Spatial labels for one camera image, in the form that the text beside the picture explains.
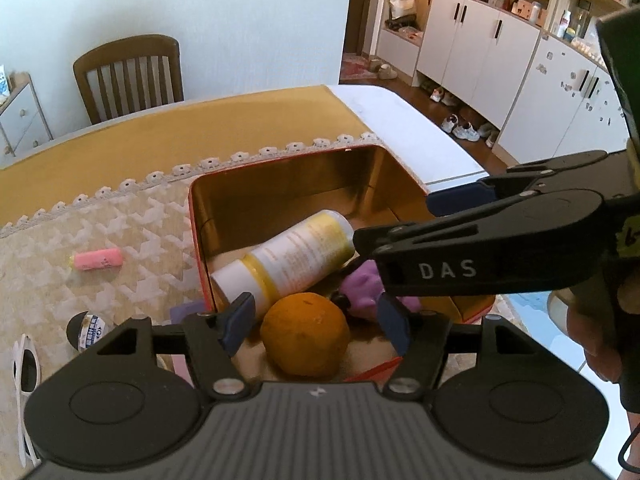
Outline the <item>person right hand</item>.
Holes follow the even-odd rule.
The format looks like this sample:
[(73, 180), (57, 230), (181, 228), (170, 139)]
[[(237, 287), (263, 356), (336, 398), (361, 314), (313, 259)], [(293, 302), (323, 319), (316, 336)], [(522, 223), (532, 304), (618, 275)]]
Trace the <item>person right hand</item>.
[[(616, 292), (617, 301), (626, 312), (639, 314), (639, 274), (626, 278)], [(606, 294), (587, 291), (578, 295), (569, 289), (565, 294), (568, 305), (566, 316), (567, 333), (570, 338), (580, 344), (585, 352), (588, 366), (605, 382), (619, 384), (622, 388), (623, 360), (617, 352), (613, 338), (605, 335), (605, 307), (608, 307)], [(604, 307), (597, 307), (597, 302), (604, 301)], [(627, 411), (629, 428), (634, 440), (628, 446), (626, 466), (618, 476), (619, 479), (639, 479), (639, 413)]]

